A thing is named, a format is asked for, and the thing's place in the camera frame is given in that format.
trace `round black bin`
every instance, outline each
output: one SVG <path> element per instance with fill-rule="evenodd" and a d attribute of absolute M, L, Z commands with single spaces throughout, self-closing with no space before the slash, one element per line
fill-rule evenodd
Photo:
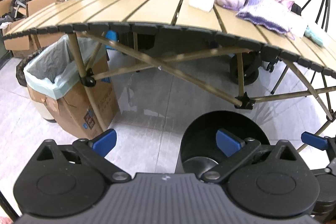
<path fill-rule="evenodd" d="M 194 120 L 182 137 L 175 173 L 202 173 L 226 159 L 216 145 L 216 133 L 224 128 L 241 139 L 254 138 L 269 144 L 265 133 L 242 114 L 221 110 L 213 111 Z"/>

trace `screw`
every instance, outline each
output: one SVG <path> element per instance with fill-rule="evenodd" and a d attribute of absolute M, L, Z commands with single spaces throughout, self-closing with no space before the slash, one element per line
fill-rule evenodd
<path fill-rule="evenodd" d="M 221 175 L 217 171 L 208 171 L 204 173 L 204 177 L 208 180 L 216 180 L 219 179 Z"/>
<path fill-rule="evenodd" d="M 127 179 L 128 178 L 128 174 L 125 173 L 125 172 L 115 172 L 112 175 L 112 178 L 115 179 L 115 180 L 121 181 L 121 180 Z"/>

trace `blue gripper pad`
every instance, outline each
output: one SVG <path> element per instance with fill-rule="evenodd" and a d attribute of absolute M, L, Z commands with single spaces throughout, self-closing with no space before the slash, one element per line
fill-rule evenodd
<path fill-rule="evenodd" d="M 216 133 L 216 144 L 225 156 L 230 157 L 239 151 L 245 142 L 227 130 L 219 129 Z"/>
<path fill-rule="evenodd" d="M 117 133 L 114 129 L 107 129 L 98 137 L 91 140 L 92 149 L 100 156 L 105 157 L 117 143 Z"/>
<path fill-rule="evenodd" d="M 315 147 L 319 150 L 327 150 L 328 148 L 328 141 L 324 137 L 316 136 L 312 133 L 307 131 L 301 134 L 301 140 L 303 143 L 308 144 L 312 147 Z"/>

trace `purple knitted fabric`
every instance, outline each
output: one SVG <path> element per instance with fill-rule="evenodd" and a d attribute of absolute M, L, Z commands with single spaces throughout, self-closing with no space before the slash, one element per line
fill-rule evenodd
<path fill-rule="evenodd" d="M 288 13 L 288 9 L 275 0 L 248 0 L 236 16 L 278 33 L 288 33 Z"/>

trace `wooden table top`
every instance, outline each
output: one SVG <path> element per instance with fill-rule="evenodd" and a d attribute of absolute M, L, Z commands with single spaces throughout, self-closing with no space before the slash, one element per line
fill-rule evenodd
<path fill-rule="evenodd" d="M 319 47 L 308 38 L 289 39 L 237 18 L 215 4 L 209 13 L 189 6 L 189 0 L 70 0 L 51 4 L 10 30 L 4 39 L 30 34 L 73 31 L 134 31 L 197 33 L 223 46 L 264 51 L 336 78 L 336 42 Z"/>

